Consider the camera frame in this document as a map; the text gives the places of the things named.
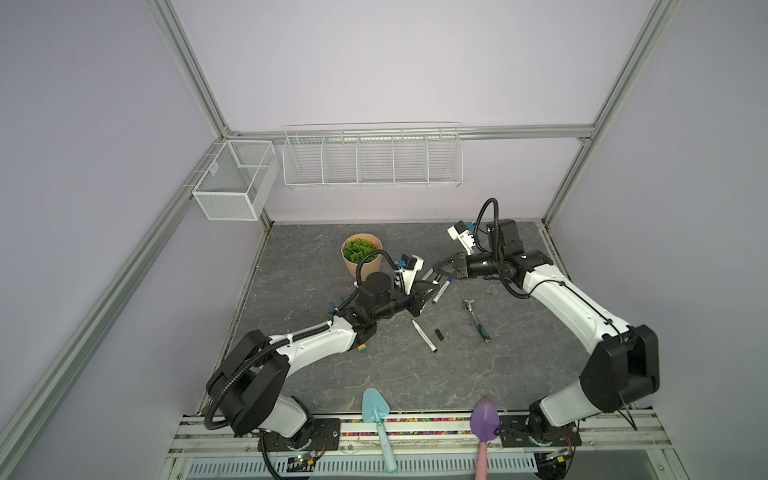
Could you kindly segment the white marker black tip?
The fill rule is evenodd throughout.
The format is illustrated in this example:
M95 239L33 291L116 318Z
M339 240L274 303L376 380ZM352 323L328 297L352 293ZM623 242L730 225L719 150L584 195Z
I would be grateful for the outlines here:
M448 287L451 285L452 282L453 282L453 279L452 278L448 278L447 280L445 280L441 284L441 286L438 289L437 293L435 294L435 296L431 300L432 304L437 304L439 302L439 300L444 295L445 291L448 289Z

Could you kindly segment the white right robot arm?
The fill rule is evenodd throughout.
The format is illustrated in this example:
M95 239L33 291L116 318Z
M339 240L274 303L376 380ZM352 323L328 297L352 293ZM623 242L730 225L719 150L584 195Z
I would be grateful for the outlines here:
M466 223L450 226L448 235L462 250L436 263L435 272L456 280L498 280L513 296L538 300L589 355L576 381L530 405L526 430L535 444L550 445L577 421L620 411L659 390L659 342L650 327L612 314L545 253L525 249L515 221L492 222L486 229L489 245L481 248Z

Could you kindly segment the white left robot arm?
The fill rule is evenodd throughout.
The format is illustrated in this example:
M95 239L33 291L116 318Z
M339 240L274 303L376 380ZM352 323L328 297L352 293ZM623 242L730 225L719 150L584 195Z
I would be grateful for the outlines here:
M319 360L363 346L382 319L403 311L418 316L432 295L432 286L417 278L421 257L404 254L395 261L383 250L370 255L385 259L393 274L363 276L358 264L355 290L326 321L283 335L254 330L236 344L206 384L206 429L228 427L237 436L264 430L299 445L309 441L314 417L299 400L282 394L286 379Z

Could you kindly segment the beige faceted plant pot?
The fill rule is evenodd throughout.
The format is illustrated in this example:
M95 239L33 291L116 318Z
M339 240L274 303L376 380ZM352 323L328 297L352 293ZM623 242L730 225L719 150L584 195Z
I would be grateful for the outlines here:
M357 278L359 261L370 252L381 249L381 241L372 234L358 233L347 238L341 247L341 255L346 267L353 278ZM360 279L365 280L371 273L378 272L381 267L380 255L368 257L360 271Z

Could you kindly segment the green artificial plant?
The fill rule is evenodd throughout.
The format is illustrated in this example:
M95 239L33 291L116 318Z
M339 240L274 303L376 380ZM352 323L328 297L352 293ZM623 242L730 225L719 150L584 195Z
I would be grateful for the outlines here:
M367 263L370 262L370 259L366 260L366 256L378 249L379 247L369 240L364 238L354 238L344 244L342 254L344 258L351 263L357 264L361 260Z

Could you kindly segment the teal garden trowel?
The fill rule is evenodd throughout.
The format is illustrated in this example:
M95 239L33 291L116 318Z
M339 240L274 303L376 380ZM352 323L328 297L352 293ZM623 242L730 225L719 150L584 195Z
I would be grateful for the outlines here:
M365 423L375 425L386 471L392 474L398 471L398 464L385 428L389 414L390 406L383 395L375 388L368 388L362 397L362 418Z

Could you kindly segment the purple garden trowel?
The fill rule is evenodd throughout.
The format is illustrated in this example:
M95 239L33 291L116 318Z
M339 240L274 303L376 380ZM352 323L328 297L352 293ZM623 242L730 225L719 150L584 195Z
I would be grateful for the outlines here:
M500 417L495 403L483 397L474 407L470 416L470 430L478 439L478 455L475 480L486 480L488 475L488 444L497 438Z

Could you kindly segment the white mesh wall basket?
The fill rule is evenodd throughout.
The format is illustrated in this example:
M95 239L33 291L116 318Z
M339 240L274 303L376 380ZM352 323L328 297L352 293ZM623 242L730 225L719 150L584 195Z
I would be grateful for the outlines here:
M193 188L208 220L258 221L279 173L271 141L226 140Z

